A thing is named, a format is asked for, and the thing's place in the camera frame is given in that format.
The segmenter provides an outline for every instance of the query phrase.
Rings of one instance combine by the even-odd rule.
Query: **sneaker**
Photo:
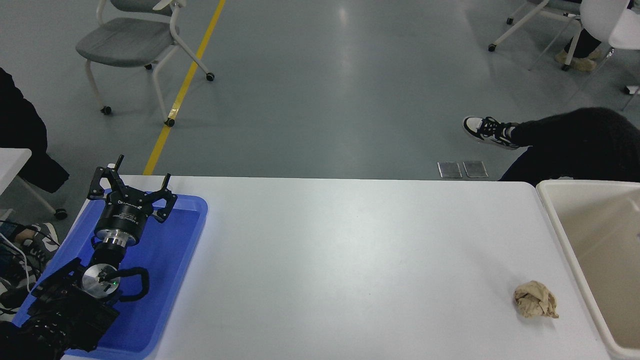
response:
[[[29,262],[42,273],[51,258],[53,258],[53,255],[58,251],[58,248],[60,248],[58,235],[53,225],[48,222],[29,225],[27,228],[34,230],[35,235],[33,239],[24,240],[22,251],[27,255]]]
[[[23,286],[27,283],[27,274],[26,270],[29,272],[29,283],[34,283],[36,279],[40,276],[40,274],[35,271],[32,266],[24,264],[24,258],[22,255],[18,255],[13,258],[13,261],[9,266],[4,270],[2,274],[3,280],[8,282],[8,284],[13,288],[18,288],[19,286]]]
[[[465,117],[462,122],[462,127],[476,141],[485,142],[489,140],[492,144],[509,150],[519,148],[507,134],[507,130],[516,125],[518,125],[517,122],[498,122],[492,117]]]
[[[595,49],[591,54],[594,54],[595,57],[594,58],[598,58],[600,57],[600,55],[602,54],[602,52],[599,52],[598,49]],[[587,56],[586,58],[572,58],[571,59],[571,64],[570,66],[578,71],[583,71],[583,72],[589,72],[589,71],[593,71],[598,64],[591,60],[590,57],[592,57],[592,55],[589,54],[589,56]],[[566,61],[566,57],[568,56],[568,54],[562,50],[561,52],[556,54],[556,62],[561,63],[564,65],[564,62]]]

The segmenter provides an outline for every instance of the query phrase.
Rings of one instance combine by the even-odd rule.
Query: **caster wheel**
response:
[[[58,220],[64,220],[67,218],[67,210],[65,209],[56,209],[56,213],[53,214]]]

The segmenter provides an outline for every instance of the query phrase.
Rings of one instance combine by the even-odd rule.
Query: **robotic arm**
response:
[[[124,184],[118,168],[98,167],[87,198],[104,200],[105,207],[94,229],[93,255],[88,265],[75,258],[43,280],[31,294],[36,298],[29,307],[30,318],[17,327],[0,322],[0,352],[3,359],[60,359],[64,351],[78,348],[95,350],[98,341],[120,314],[113,306],[118,302],[142,299],[149,289],[147,269],[121,269],[127,247],[138,244],[149,217],[163,223],[171,213],[177,196],[164,177],[160,190],[147,193]],[[107,179],[111,192],[100,185]],[[153,203],[164,199],[166,205],[154,209]],[[123,294],[120,280],[140,275],[142,290]]]

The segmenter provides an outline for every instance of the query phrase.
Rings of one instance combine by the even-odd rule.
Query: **white cable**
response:
[[[2,237],[2,239],[4,239],[4,241],[6,241],[6,243],[9,244],[9,246],[14,248],[24,258],[24,273],[27,274],[27,279],[26,279],[27,280],[27,291],[31,292],[31,288],[29,287],[29,276],[30,275],[29,275],[29,270],[27,270],[27,264],[29,263],[29,260],[27,260],[27,255],[25,255],[22,252],[22,250],[18,249],[12,242],[10,242],[9,239],[5,238],[3,234],[0,233],[0,237]]]

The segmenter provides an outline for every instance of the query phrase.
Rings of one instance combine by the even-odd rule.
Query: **chair seat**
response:
[[[173,44],[166,22],[117,18],[86,35],[76,45],[84,58],[116,67],[139,67],[154,61]]]
[[[625,9],[609,36],[609,45],[616,49],[640,50],[640,15]]]

